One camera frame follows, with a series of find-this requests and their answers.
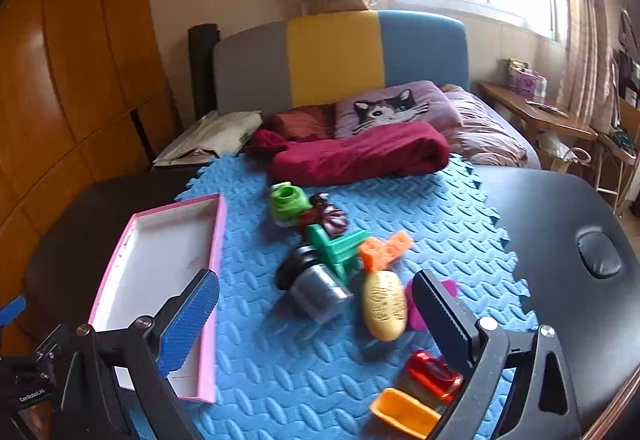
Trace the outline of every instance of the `wooden desk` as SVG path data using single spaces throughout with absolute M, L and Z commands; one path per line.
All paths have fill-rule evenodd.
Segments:
M 505 106 L 505 108 L 515 116 L 525 121 L 526 129 L 524 136 L 531 144 L 535 143 L 538 133 L 545 129 L 558 134 L 577 136 L 584 140 L 593 141 L 598 138 L 598 133 L 584 120 L 580 120 L 574 115 L 569 115 L 569 118 L 564 118 L 542 111 L 542 109 L 527 104 L 526 98 L 506 86 L 479 82 L 478 89 L 485 97 L 485 100 L 497 102 Z

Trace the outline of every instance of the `blue headboard panel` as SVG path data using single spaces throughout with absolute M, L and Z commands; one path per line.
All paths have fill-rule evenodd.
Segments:
M 430 80 L 469 90 L 465 25 L 423 12 L 380 10 L 387 86 Z

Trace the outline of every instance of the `headboard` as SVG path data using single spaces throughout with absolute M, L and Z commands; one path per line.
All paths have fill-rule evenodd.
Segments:
M 464 25 L 449 17 L 367 10 L 257 26 L 214 48 L 218 110 L 282 111 L 415 80 L 468 90 Z

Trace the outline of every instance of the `blue strap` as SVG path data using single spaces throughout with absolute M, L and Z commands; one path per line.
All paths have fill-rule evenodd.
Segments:
M 27 308 L 27 301 L 18 295 L 13 301 L 7 303 L 0 309 L 0 327 L 11 324 L 11 322 Z

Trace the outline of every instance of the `purple pillow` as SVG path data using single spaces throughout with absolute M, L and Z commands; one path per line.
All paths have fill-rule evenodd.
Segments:
M 335 137 L 348 138 L 377 125 L 422 120 L 436 131 L 462 126 L 462 118 L 432 82 L 419 80 L 352 95 L 335 105 Z

